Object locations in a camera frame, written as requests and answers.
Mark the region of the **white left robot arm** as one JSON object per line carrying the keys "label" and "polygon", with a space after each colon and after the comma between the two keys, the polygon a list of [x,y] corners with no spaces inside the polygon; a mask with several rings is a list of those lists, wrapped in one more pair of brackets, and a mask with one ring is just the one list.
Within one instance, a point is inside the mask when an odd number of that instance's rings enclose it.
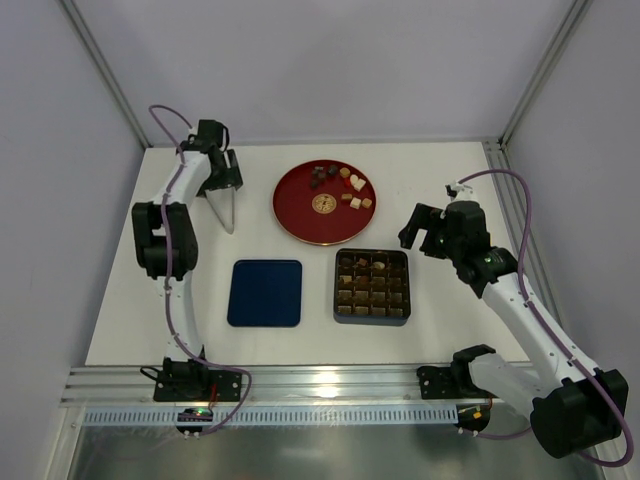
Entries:
{"label": "white left robot arm", "polygon": [[196,325],[192,278],[199,245],[190,207],[205,199],[228,234],[235,214],[226,221],[215,205],[215,193],[228,191],[234,202],[243,178],[236,153],[229,147],[228,128],[201,120],[176,144],[177,163],[153,199],[132,206],[135,256],[163,298],[170,339],[158,381],[202,380],[210,365]]}

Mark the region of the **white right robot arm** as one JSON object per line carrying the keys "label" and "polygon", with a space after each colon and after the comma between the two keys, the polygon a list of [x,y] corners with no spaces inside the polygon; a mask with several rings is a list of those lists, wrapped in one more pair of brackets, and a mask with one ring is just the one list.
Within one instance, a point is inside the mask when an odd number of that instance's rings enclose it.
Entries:
{"label": "white right robot arm", "polygon": [[530,432],[554,458],[624,437],[625,454],[608,465],[628,463],[634,443],[624,418],[629,394],[624,376],[602,370],[537,301],[521,259],[492,244],[472,189],[453,183],[447,193],[445,208],[415,205],[398,234],[400,245],[410,249],[423,231],[420,252],[451,262],[459,280],[504,322],[535,372],[528,374],[479,344],[454,353],[446,367],[419,368],[422,397],[498,397],[528,419]]}

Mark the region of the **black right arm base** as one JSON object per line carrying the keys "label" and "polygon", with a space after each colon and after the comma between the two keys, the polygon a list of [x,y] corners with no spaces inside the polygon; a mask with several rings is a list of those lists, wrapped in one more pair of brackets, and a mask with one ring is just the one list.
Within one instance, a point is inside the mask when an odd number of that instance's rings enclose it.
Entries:
{"label": "black right arm base", "polygon": [[450,367],[424,365],[416,370],[422,400],[482,398],[477,391],[464,391],[454,379]]}

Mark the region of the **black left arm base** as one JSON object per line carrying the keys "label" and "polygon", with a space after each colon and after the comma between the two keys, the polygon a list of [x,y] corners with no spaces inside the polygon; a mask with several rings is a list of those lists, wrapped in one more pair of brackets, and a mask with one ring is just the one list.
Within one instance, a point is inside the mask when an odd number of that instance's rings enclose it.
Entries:
{"label": "black left arm base", "polygon": [[165,358],[161,368],[143,366],[139,371],[154,382],[156,402],[237,402],[240,399],[240,373],[211,369],[195,360]]}

